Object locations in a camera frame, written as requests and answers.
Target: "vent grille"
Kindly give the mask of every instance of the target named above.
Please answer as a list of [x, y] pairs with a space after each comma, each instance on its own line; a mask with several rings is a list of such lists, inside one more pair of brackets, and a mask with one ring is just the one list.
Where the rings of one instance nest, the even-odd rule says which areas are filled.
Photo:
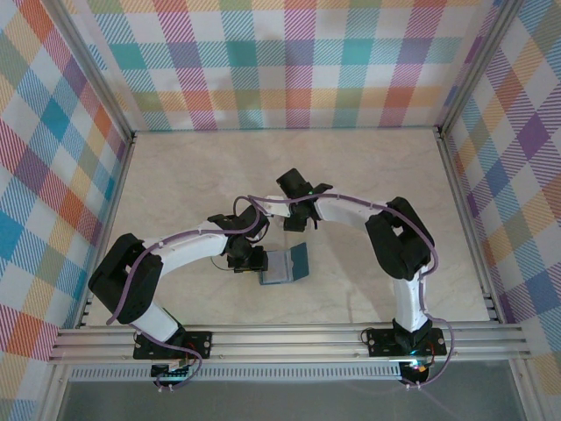
[[[133, 382], [151, 380], [150, 365], [74, 366], [71, 382]], [[167, 380], [183, 377], [167, 375]], [[331, 364], [212, 364], [206, 363], [197, 374], [199, 381], [328, 381], [388, 380], [401, 378], [397, 362], [361, 362]]]

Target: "black wire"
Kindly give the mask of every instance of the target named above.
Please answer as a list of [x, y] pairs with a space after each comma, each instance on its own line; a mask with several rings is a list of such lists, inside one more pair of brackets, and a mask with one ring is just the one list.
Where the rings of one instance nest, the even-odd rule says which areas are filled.
[[226, 271], [226, 272], [230, 272], [231, 270], [234, 270], [234, 269], [224, 269], [224, 268], [220, 268], [220, 267], [214, 262], [214, 260], [212, 259], [212, 256], [210, 256], [210, 261], [212, 262], [212, 264], [213, 264], [216, 268], [218, 268], [218, 269], [220, 269], [220, 270], [224, 270], [224, 271]]

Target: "colorful plaid pattern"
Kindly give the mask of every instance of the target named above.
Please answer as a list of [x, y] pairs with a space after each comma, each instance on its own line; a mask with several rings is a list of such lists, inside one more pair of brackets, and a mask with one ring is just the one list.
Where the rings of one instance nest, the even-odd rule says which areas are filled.
[[493, 6], [491, 6], [491, 10], [487, 13], [485, 17], [485, 21], [483, 22], [483, 25], [480, 27], [477, 37], [475, 37], [475, 40], [473, 41], [472, 47], [470, 48], [470, 52], [465, 57], [464, 64], [462, 64], [462, 67], [459, 70], [456, 79], [454, 80], [454, 84], [452, 85], [452, 88], [450, 89], [450, 92], [446, 97], [446, 101], [444, 101], [444, 106], [442, 107], [442, 110], [440, 110], [440, 114], [438, 115], [436, 125], [440, 126], [444, 122], [444, 119], [448, 114], [448, 111], [450, 110], [452, 103], [456, 99], [456, 95], [458, 94], [458, 89], [464, 84], [465, 78], [472, 71], [473, 61], [478, 56], [480, 49], [483, 47], [485, 39], [489, 34], [489, 32], [491, 31], [494, 21], [499, 14], [499, 9], [504, 4], [504, 2], [505, 0], [493, 1]]
[[39, 0], [0, 0], [0, 419], [31, 417], [124, 140]]
[[451, 146], [509, 322], [561, 410], [561, 2], [528, 0]]
[[133, 125], [152, 131], [434, 125], [488, 5], [67, 0]]

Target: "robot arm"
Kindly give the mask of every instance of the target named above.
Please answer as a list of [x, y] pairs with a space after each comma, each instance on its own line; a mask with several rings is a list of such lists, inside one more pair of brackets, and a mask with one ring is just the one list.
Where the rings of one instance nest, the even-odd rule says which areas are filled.
[[[92, 275], [89, 288], [114, 312], [135, 260], [149, 247], [158, 244], [140, 262], [133, 274], [131, 287], [117, 321], [124, 325], [134, 325], [168, 345], [185, 346], [188, 333], [171, 315], [153, 303], [156, 285], [163, 275], [192, 261], [221, 254], [227, 254], [228, 265], [236, 272], [267, 270], [266, 252], [262, 246], [254, 246], [252, 239], [267, 228], [267, 217], [273, 215], [285, 218], [285, 231], [303, 232], [309, 218], [315, 225], [320, 220], [338, 222], [359, 229], [369, 236], [379, 264], [394, 278], [397, 300], [395, 340], [406, 353], [415, 349], [432, 327], [421, 309], [418, 295], [420, 278], [430, 262], [430, 250], [424, 241], [393, 214], [373, 209], [372, 206], [369, 208], [363, 204], [339, 200], [338, 194], [327, 184], [312, 188], [295, 169], [284, 174], [277, 183], [289, 199], [304, 200], [286, 204], [255, 198], [254, 201], [265, 209], [266, 214], [258, 213], [256, 207], [250, 206], [239, 216], [215, 215], [195, 228], [192, 235], [180, 236], [171, 242], [166, 242], [164, 238], [142, 241], [132, 234], [125, 234], [117, 240]], [[320, 196], [306, 199], [310, 195]], [[405, 199], [398, 197], [384, 206], [405, 215], [432, 242]], [[254, 227], [247, 231], [252, 224], [255, 224]], [[236, 230], [238, 233], [235, 235], [227, 233]], [[167, 357], [171, 359], [177, 355], [181, 353], [168, 351]]]

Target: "cable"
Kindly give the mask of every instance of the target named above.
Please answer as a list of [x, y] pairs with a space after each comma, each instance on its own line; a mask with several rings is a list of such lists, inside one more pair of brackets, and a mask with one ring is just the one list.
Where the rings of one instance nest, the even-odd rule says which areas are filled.
[[395, 217], [398, 217], [401, 221], [403, 221], [405, 224], [407, 224], [409, 227], [411, 227], [411, 229], [413, 231], [415, 231], [415, 233], [423, 240], [423, 242], [427, 245], [427, 247], [430, 250], [430, 254], [432, 255], [432, 258], [433, 258], [434, 262], [433, 262], [432, 268], [430, 268], [424, 274], [425, 275], [431, 275], [437, 270], [437, 268], [438, 268], [438, 254], [437, 254], [437, 250], [432, 245], [429, 238], [424, 234], [423, 231], [421, 231], [421, 229], [417, 225], [415, 225], [413, 223], [413, 221], [411, 221], [409, 218], [407, 218], [405, 215], [403, 215], [402, 213], [400, 213], [399, 211], [397, 211], [395, 209], [389, 208], [389, 207], [381, 205], [381, 204], [367, 202], [366, 200], [358, 199], [356, 197], [347, 196], [347, 195], [339, 195], [339, 194], [334, 194], [334, 193], [319, 193], [319, 194], [316, 194], [316, 195], [298, 197], [296, 199], [269, 199], [269, 198], [266, 198], [266, 197], [257, 197], [257, 196], [251, 196], [251, 195], [247, 196], [250, 203], [253, 204], [254, 206], [259, 206], [259, 204], [256, 203], [258, 201], [259, 202], [265, 202], [265, 203], [291, 204], [291, 203], [303, 202], [303, 201], [309, 200], [309, 199], [317, 199], [317, 198], [320, 198], [320, 197], [346, 200], [347, 202], [360, 204], [360, 205], [365, 206], [369, 209], [377, 209], [379, 211], [386, 211], [388, 213], [391, 213]]
[[204, 234], [236, 235], [236, 234], [244, 234], [255, 228], [259, 223], [259, 213], [260, 213], [259, 207], [253, 204], [253, 202], [248, 197], [245, 196], [237, 197], [236, 200], [239, 200], [240, 198], [247, 200], [251, 205], [255, 206], [255, 210], [256, 210], [255, 221], [253, 221], [253, 224], [251, 224], [247, 228], [243, 230], [189, 230], [185, 232], [178, 232], [177, 234], [171, 235], [158, 243], [152, 244], [144, 252], [142, 252], [140, 256], [137, 257], [137, 259], [132, 264], [131, 271], [129, 272], [128, 276], [126, 277], [126, 281], [124, 282], [123, 292], [121, 293], [121, 297], [119, 298], [117, 307], [113, 312], [113, 314], [111, 315], [111, 317], [107, 320], [106, 325], [111, 325], [119, 317], [119, 314], [121, 314], [121, 310], [124, 307], [124, 302], [126, 301], [126, 297], [129, 294], [129, 289], [131, 288], [132, 278], [134, 277], [134, 274], [136, 273], [138, 266], [140, 265], [140, 262], [156, 248], [163, 247], [164, 245], [169, 244], [172, 241], [176, 241], [177, 239], [183, 239], [185, 237], [189, 237], [192, 235], [204, 235]]
[[212, 258], [212, 256], [210, 256], [210, 261], [212, 262], [212, 264], [213, 264], [216, 268], [218, 268], [218, 269], [220, 269], [220, 270], [223, 270], [223, 271], [225, 271], [225, 272], [230, 272], [231, 270], [234, 270], [234, 269], [224, 269], [224, 268], [220, 268], [220, 267], [214, 262], [214, 259]]
[[173, 392], [174, 389], [180, 389], [180, 388], [182, 388], [182, 387], [185, 386], [187, 383], [189, 383], [189, 382], [191, 381], [191, 379], [193, 379], [193, 377], [195, 377], [196, 374], [197, 374], [197, 373], [199, 372], [199, 370], [201, 369], [201, 367], [202, 367], [202, 356], [201, 356], [197, 351], [195, 351], [195, 350], [193, 350], [193, 349], [189, 349], [189, 348], [184, 348], [183, 346], [169, 345], [169, 344], [167, 344], [167, 343], [165, 343], [165, 342], [162, 342], [161, 340], [157, 340], [156, 338], [153, 338], [152, 336], [150, 336], [150, 335], [149, 335], [148, 333], [146, 333], [146, 332], [142, 332], [142, 331], [141, 331], [137, 326], [135, 326], [135, 325], [131, 325], [131, 327], [133, 327], [134, 329], [140, 331], [148, 340], [150, 340], [150, 341], [153, 342], [154, 344], [159, 345], [159, 346], [164, 346], [165, 348], [173, 349], [173, 350], [175, 350], [175, 351], [182, 351], [182, 352], [184, 352], [184, 353], [191, 354], [191, 355], [193, 355], [194, 357], [196, 357], [197, 361], [199, 362], [199, 363], [197, 364], [195, 370], [193, 370], [193, 372], [192, 372], [185, 380], [182, 380], [181, 382], [179, 382], [179, 383], [177, 383], [177, 384], [175, 384], [175, 385], [173, 385], [173, 386], [170, 384], [170, 385], [167, 387], [167, 389], [165, 389], [164, 386], [162, 386], [161, 383], [160, 383], [160, 378], [161, 378], [162, 375], [158, 375], [158, 377], [156, 377], [156, 386], [158, 387], [158, 391], [159, 391], [159, 392], [161, 392], [162, 390], [168, 390], [168, 391], [170, 391], [170, 392]]
[[[451, 356], [454, 352], [455, 338], [454, 338], [454, 331], [453, 331], [450, 323], [448, 323], [448, 321], [444, 320], [443, 318], [435, 318], [435, 317], [431, 316], [429, 314], [429, 312], [427, 311], [426, 307], [425, 307], [424, 296], [423, 296], [424, 276], [425, 275], [431, 275], [438, 269], [438, 263], [439, 263], [438, 262], [438, 254], [437, 254], [437, 250], [432, 245], [429, 238], [424, 234], [423, 231], [421, 231], [421, 229], [417, 225], [415, 225], [413, 223], [413, 221], [411, 221], [409, 218], [407, 218], [405, 215], [401, 214], [399, 211], [397, 211], [395, 209], [389, 208], [387, 206], [383, 206], [381, 204], [367, 202], [365, 200], [357, 199], [356, 197], [347, 196], [347, 195], [339, 195], [339, 194], [333, 194], [333, 193], [320, 193], [320, 194], [316, 194], [316, 195], [299, 197], [299, 198], [296, 198], [296, 199], [270, 199], [270, 198], [264, 198], [264, 197], [248, 196], [250, 203], [255, 203], [256, 201], [260, 201], [260, 202], [266, 202], [266, 203], [284, 203], [284, 204], [299, 203], [299, 202], [303, 202], [304, 200], [315, 199], [315, 198], [320, 198], [320, 197], [336, 198], [337, 200], [346, 200], [348, 202], [361, 204], [363, 206], [366, 206], [369, 209], [377, 209], [379, 211], [389, 212], [392, 215], [394, 215], [395, 217], [398, 217], [401, 221], [403, 221], [405, 224], [407, 224], [413, 231], [415, 231], [415, 233], [423, 240], [423, 242], [429, 248], [430, 254], [432, 255], [432, 258], [433, 258], [433, 264], [432, 264], [432, 267], [428, 271], [422, 273], [421, 278], [419, 279], [419, 302], [420, 302], [420, 305], [421, 305], [421, 310], [423, 311], [425, 316], [429, 320], [431, 320], [433, 323], [444, 323], [446, 325], [446, 327], [448, 328], [448, 330], [450, 331], [450, 337], [451, 337], [450, 351], [448, 352], [448, 355], [446, 356], [446, 361], [444, 362], [444, 365], [442, 366], [440, 371], [435, 376], [433, 376], [431, 379], [429, 379], [425, 383], [423, 383], [423, 386], [431, 384], [432, 382], [435, 382], [443, 374], [444, 370], [448, 367], [448, 364], [450, 363]], [[363, 333], [364, 333], [364, 331], [362, 331], [360, 333], [360, 340], [361, 341], [363, 341], [363, 339], [362, 339], [363, 338]]]
[[454, 336], [454, 330], [452, 329], [451, 324], [447, 320], [444, 320], [443, 318], [435, 318], [435, 317], [431, 316], [430, 313], [427, 311], [427, 309], [424, 305], [424, 278], [423, 277], [419, 280], [419, 304], [421, 305], [421, 310], [423, 311], [423, 313], [427, 317], [427, 319], [431, 320], [433, 323], [444, 323], [446, 325], [446, 327], [448, 328], [448, 330], [450, 331], [450, 350], [448, 351], [448, 355], [446, 355], [446, 360], [444, 361], [444, 364], [442, 365], [442, 368], [440, 368], [440, 371], [438, 371], [438, 373], [436, 373], [434, 376], [432, 376], [430, 379], [428, 379], [425, 383], [423, 383], [423, 386], [426, 386], [428, 384], [431, 384], [431, 383], [435, 382], [444, 373], [444, 371], [448, 367], [448, 364], [450, 363], [450, 359], [452, 358], [452, 355], [454, 354], [454, 348], [456, 346], [456, 338]]
[[[363, 205], [365, 207], [368, 207], [369, 209], [377, 209], [379, 211], [386, 211], [388, 213], [391, 213], [392, 215], [394, 215], [395, 217], [398, 217], [401, 221], [403, 221], [405, 224], [407, 224], [409, 227], [411, 227], [411, 229], [413, 231], [415, 231], [415, 233], [423, 240], [423, 242], [427, 245], [427, 247], [430, 250], [430, 253], [433, 257], [433, 265], [432, 267], [425, 272], [423, 275], [431, 275], [432, 273], [434, 273], [437, 268], [438, 268], [438, 255], [437, 255], [437, 251], [435, 249], [435, 247], [432, 245], [432, 243], [430, 242], [430, 240], [427, 238], [427, 236], [421, 231], [421, 229], [416, 226], [409, 218], [407, 218], [405, 215], [401, 214], [399, 211], [394, 210], [392, 208], [389, 208], [387, 206], [383, 206], [380, 204], [376, 204], [376, 203], [371, 203], [371, 202], [367, 202], [365, 200], [361, 200], [361, 199], [357, 199], [356, 197], [352, 197], [352, 196], [346, 196], [346, 195], [339, 195], [339, 194], [332, 194], [332, 193], [322, 193], [322, 194], [315, 194], [315, 195], [309, 195], [309, 196], [303, 196], [303, 197], [299, 197], [296, 199], [269, 199], [269, 198], [264, 198], [264, 197], [257, 197], [257, 196], [238, 196], [236, 197], [235, 201], [234, 201], [234, 214], [236, 213], [236, 205], [238, 204], [239, 200], [246, 200], [247, 202], [250, 203], [251, 206], [253, 206], [256, 210], [256, 218], [255, 221], [253, 221], [253, 223], [248, 226], [247, 228], [243, 229], [243, 230], [189, 230], [189, 231], [185, 231], [185, 232], [179, 232], [177, 234], [174, 234], [170, 237], [167, 237], [165, 239], [163, 239], [162, 241], [158, 242], [158, 243], [154, 243], [151, 246], [149, 246], [144, 252], [142, 252], [138, 258], [134, 261], [134, 263], [132, 264], [131, 267], [131, 271], [129, 272], [129, 274], [127, 275], [126, 281], [124, 283], [124, 287], [123, 287], [123, 292], [121, 293], [121, 297], [119, 298], [119, 302], [117, 303], [117, 307], [114, 311], [114, 313], [111, 315], [111, 317], [107, 320], [106, 324], [107, 325], [111, 325], [119, 316], [119, 314], [121, 313], [121, 310], [124, 307], [124, 303], [126, 301], [126, 297], [128, 296], [129, 293], [129, 289], [131, 288], [131, 283], [132, 283], [132, 279], [134, 277], [134, 274], [136, 273], [138, 266], [140, 264], [140, 262], [153, 250], [155, 250], [158, 247], [163, 247], [164, 245], [169, 244], [172, 241], [175, 241], [177, 239], [183, 239], [185, 237], [189, 237], [192, 235], [204, 235], [204, 234], [223, 234], [223, 235], [237, 235], [237, 234], [244, 234], [246, 232], [249, 232], [250, 230], [252, 230], [255, 226], [257, 226], [257, 224], [259, 223], [260, 220], [260, 213], [264, 213], [265, 209], [263, 208], [263, 206], [261, 206], [259, 202], [265, 202], [265, 203], [285, 203], [285, 204], [291, 204], [291, 203], [299, 203], [299, 202], [303, 202], [305, 200], [310, 200], [310, 199], [316, 199], [316, 198], [320, 198], [320, 197], [325, 197], [325, 198], [336, 198], [336, 199], [341, 199], [341, 200], [346, 200], [348, 202], [352, 202], [352, 203], [357, 203], [360, 205]], [[448, 327], [448, 329], [450, 330], [451, 333], [451, 350], [448, 353], [448, 357], [446, 358], [446, 361], [442, 367], [442, 369], [437, 373], [437, 375], [435, 375], [433, 378], [431, 378], [430, 380], [426, 381], [424, 384], [431, 384], [433, 381], [435, 381], [436, 379], [438, 379], [442, 373], [444, 372], [444, 370], [447, 368], [448, 363], [450, 362], [451, 359], [451, 355], [454, 349], [454, 333], [453, 330], [451, 329], [451, 325], [444, 319], [441, 318], [434, 318], [432, 317], [427, 310], [424, 307], [424, 299], [423, 299], [423, 283], [424, 283], [424, 279], [421, 278], [420, 280], [420, 286], [419, 286], [419, 297], [420, 297], [420, 302], [421, 302], [421, 308], [423, 310], [423, 312], [425, 313], [425, 315], [427, 316], [427, 318], [429, 318], [430, 320], [432, 320], [433, 322], [441, 322], [441, 323], [445, 323]], [[199, 353], [197, 353], [196, 351], [190, 350], [188, 348], [183, 348], [183, 347], [179, 347], [179, 346], [172, 346], [169, 344], [166, 344], [164, 342], [161, 342], [155, 338], [152, 338], [150, 335], [145, 334], [144, 335], [151, 340], [153, 343], [160, 345], [160, 346], [164, 346], [170, 349], [174, 349], [177, 351], [183, 351], [185, 353], [191, 353], [195, 356], [197, 356], [197, 358], [199, 359], [199, 364], [197, 366], [197, 369], [195, 370], [195, 372], [188, 377], [187, 379], [185, 379], [184, 381], [182, 381], [181, 383], [178, 383], [178, 385], [175, 385], [175, 388], [178, 389], [180, 387], [182, 387], [183, 385], [187, 384], [188, 381], [191, 380], [191, 378], [196, 375], [196, 373], [201, 369], [202, 366], [202, 358], [201, 355]], [[161, 390], [161, 385], [159, 382], [159, 379], [157, 379], [157, 385], [160, 387]]]

